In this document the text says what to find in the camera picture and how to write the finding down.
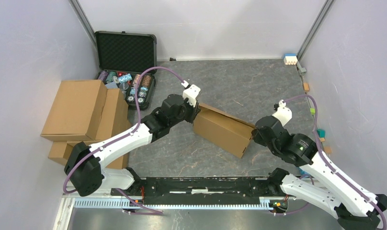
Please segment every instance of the cable clip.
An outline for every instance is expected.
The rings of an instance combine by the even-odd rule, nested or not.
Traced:
[[[189,83],[184,80],[183,83],[181,83],[181,85],[186,89],[189,86]]]
[[[286,103],[284,103],[283,100],[280,100],[280,102],[278,102],[278,105],[279,105],[280,107],[286,107]]]
[[[372,198],[372,197],[370,197],[369,200],[364,199],[364,202],[366,202],[366,203],[371,203],[372,201],[373,201],[373,198]]]

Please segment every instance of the metal frame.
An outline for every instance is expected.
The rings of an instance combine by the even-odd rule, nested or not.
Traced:
[[[86,17],[85,12],[83,11],[82,7],[80,6],[80,3],[78,2],[78,0],[68,0],[68,1],[71,4],[72,8],[74,9],[75,13],[77,14],[77,16],[80,20],[80,23],[82,24],[83,28],[86,31],[86,34],[91,39],[95,48],[97,48],[95,32],[92,28],[91,23],[89,22],[88,18]]]
[[[306,49],[309,47],[310,43],[312,42],[312,39],[315,37],[316,32],[320,28],[320,25],[322,25],[323,20],[325,19],[326,15],[328,14],[330,8],[332,7],[335,0],[326,0],[325,4],[323,4],[322,9],[320,9],[320,12],[315,20],[315,22],[312,25],[312,28],[310,28],[309,33],[307,34],[307,37],[305,38],[304,42],[301,45],[301,48],[298,51],[297,58],[298,60],[301,60],[304,56]]]
[[[304,178],[302,179],[303,182],[307,184],[311,184],[310,179]],[[315,186],[326,189],[326,187],[320,183],[317,180],[315,181]],[[107,200],[110,201],[114,198],[119,198],[119,196],[112,196],[110,195],[111,189],[98,189],[96,192],[88,196],[88,199],[90,201],[102,201]],[[141,197],[138,196],[131,196],[132,199],[139,199]],[[277,196],[265,196],[261,197],[263,200],[282,200],[284,197],[277,197]],[[78,193],[72,193],[72,194],[64,194],[61,198],[61,203],[59,204],[58,213],[54,222],[53,230],[67,230],[69,227],[69,221],[71,219],[72,211],[76,207],[76,201],[81,201],[81,199],[84,199],[84,197],[81,197]]]

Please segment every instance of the wooden block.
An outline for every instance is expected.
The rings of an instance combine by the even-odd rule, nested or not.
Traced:
[[[330,155],[332,153],[332,148],[329,146],[325,146],[323,147],[323,151],[325,151],[327,155]]]
[[[309,84],[308,83],[304,83],[304,91],[309,92]]]

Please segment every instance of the gray floor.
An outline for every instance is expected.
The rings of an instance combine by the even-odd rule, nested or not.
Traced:
[[[173,61],[164,62],[191,84],[202,89],[200,102],[243,120],[255,123],[271,115],[273,105],[281,99],[303,94],[302,81],[295,66],[280,59]],[[182,94],[183,87],[172,74],[159,70],[157,86],[149,109],[161,105],[171,93]],[[313,118],[306,100],[288,105],[293,119],[285,127],[291,133],[311,136]],[[129,111],[132,123],[136,112]],[[293,166],[273,156],[266,147],[251,142],[241,159],[196,135],[192,124],[176,125],[162,139],[131,152],[130,167],[140,176],[267,176],[280,167],[299,174]]]

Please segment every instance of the metal track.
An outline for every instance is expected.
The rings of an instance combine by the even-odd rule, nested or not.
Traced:
[[[272,210],[269,207],[270,200],[260,198],[258,205],[145,205],[154,209],[210,209],[210,210]],[[76,198],[74,207],[76,208],[122,208],[140,209],[140,207],[130,205],[126,198]]]

